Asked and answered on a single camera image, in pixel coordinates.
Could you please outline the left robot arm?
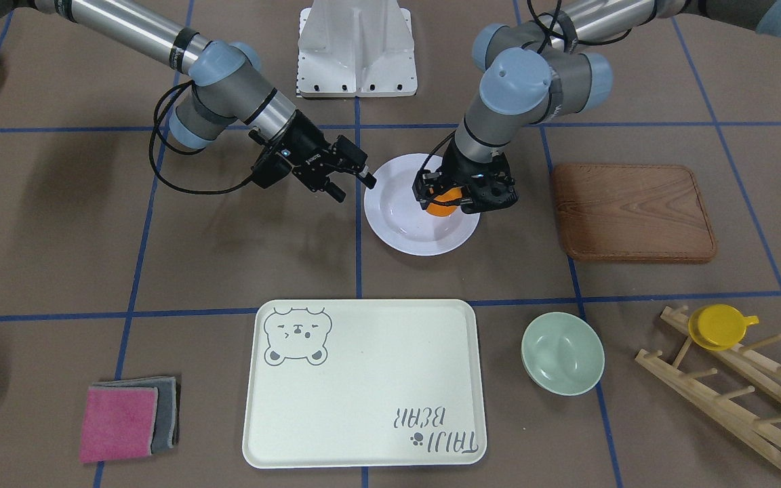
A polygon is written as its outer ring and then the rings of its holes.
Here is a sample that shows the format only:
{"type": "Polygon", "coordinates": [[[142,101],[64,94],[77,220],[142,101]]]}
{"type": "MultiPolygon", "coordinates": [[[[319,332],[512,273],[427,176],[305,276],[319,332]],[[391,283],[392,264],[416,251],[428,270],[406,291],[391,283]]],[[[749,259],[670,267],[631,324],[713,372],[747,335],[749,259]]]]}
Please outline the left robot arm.
{"type": "Polygon", "coordinates": [[[440,166],[422,166],[412,190],[422,210],[479,214],[517,202],[505,155],[521,127],[601,105],[614,75],[586,47],[619,41],[634,27],[692,14],[781,37],[781,1],[572,1],[517,26],[491,24],[473,44],[477,95],[440,147],[440,166]]]}

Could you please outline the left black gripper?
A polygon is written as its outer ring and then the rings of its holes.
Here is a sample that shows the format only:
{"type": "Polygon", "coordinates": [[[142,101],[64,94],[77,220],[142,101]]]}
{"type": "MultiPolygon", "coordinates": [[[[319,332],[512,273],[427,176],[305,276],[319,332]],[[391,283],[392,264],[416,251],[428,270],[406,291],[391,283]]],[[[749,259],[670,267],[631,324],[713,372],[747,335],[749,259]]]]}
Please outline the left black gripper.
{"type": "Polygon", "coordinates": [[[489,155],[487,163],[481,163],[462,154],[452,139],[444,139],[425,156],[412,189],[418,204],[428,214],[439,214],[437,195],[451,188],[450,203],[460,207],[464,214],[475,214],[475,200],[466,182],[475,175],[501,171],[510,175],[508,158],[503,152],[489,155]]]}

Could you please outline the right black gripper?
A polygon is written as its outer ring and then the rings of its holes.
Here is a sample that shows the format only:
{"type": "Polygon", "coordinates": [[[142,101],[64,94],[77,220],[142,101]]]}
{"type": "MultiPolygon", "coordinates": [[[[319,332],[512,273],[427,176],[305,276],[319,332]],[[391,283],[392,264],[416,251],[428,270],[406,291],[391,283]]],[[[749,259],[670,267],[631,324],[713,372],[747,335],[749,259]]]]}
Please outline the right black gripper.
{"type": "Polygon", "coordinates": [[[292,165],[292,173],[310,191],[325,192],[338,203],[345,201],[346,194],[329,178],[334,172],[356,176],[368,189],[377,185],[362,148],[344,136],[329,143],[301,112],[294,113],[273,151],[292,165]]]}

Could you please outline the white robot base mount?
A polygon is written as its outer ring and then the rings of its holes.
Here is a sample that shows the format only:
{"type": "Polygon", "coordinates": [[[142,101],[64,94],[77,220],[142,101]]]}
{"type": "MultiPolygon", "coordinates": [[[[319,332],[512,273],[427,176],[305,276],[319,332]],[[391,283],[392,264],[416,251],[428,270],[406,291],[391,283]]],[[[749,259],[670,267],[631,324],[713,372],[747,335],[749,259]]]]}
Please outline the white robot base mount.
{"type": "Polygon", "coordinates": [[[298,34],[300,97],[418,92],[412,13],[397,1],[316,1],[300,10],[298,34]]]}

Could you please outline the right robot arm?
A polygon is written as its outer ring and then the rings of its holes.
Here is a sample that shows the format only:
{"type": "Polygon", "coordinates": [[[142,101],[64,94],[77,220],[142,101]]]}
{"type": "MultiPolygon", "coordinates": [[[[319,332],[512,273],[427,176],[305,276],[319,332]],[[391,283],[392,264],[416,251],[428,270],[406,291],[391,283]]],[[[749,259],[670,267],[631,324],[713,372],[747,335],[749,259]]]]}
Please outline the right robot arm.
{"type": "Polygon", "coordinates": [[[241,121],[263,147],[247,184],[269,188],[288,175],[313,192],[341,203],[345,194],[334,172],[356,176],[368,188],[366,153],[344,136],[334,143],[258,70],[256,53],[244,43],[212,41],[133,1],[16,1],[57,14],[74,24],[143,53],[191,78],[186,99],[169,118],[169,132],[188,155],[202,151],[230,124],[241,121]]]}

